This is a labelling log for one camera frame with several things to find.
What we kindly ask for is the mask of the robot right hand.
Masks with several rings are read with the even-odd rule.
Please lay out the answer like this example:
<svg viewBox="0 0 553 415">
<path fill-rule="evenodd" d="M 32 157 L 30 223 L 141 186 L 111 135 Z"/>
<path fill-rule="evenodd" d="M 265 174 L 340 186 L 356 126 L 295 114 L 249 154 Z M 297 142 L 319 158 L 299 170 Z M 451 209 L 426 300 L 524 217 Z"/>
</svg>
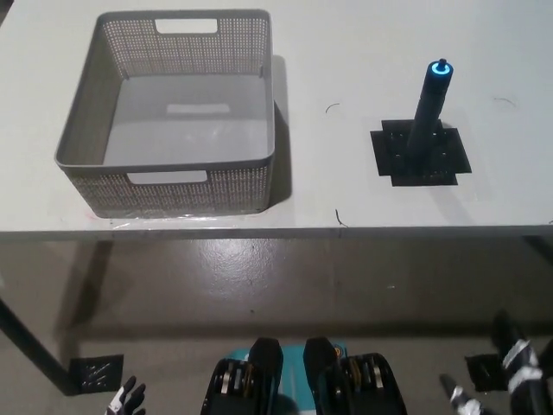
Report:
<svg viewBox="0 0 553 415">
<path fill-rule="evenodd" d="M 511 414 L 552 414 L 552 344 L 537 353 L 519 324 L 504 310 L 493 318 L 493 354 L 465 358 L 478 393 L 506 392 Z"/>
</svg>

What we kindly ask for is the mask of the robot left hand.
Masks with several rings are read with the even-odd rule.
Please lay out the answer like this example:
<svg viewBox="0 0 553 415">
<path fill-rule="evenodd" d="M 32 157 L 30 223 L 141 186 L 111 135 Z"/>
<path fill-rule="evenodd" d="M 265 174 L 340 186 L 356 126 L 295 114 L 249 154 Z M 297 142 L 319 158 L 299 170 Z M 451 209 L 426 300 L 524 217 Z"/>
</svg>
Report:
<svg viewBox="0 0 553 415">
<path fill-rule="evenodd" d="M 131 376 L 118 389 L 105 409 L 105 415 L 145 415 L 146 409 L 142 407 L 145 390 L 144 383 L 137 385 L 137 377 Z"/>
</svg>

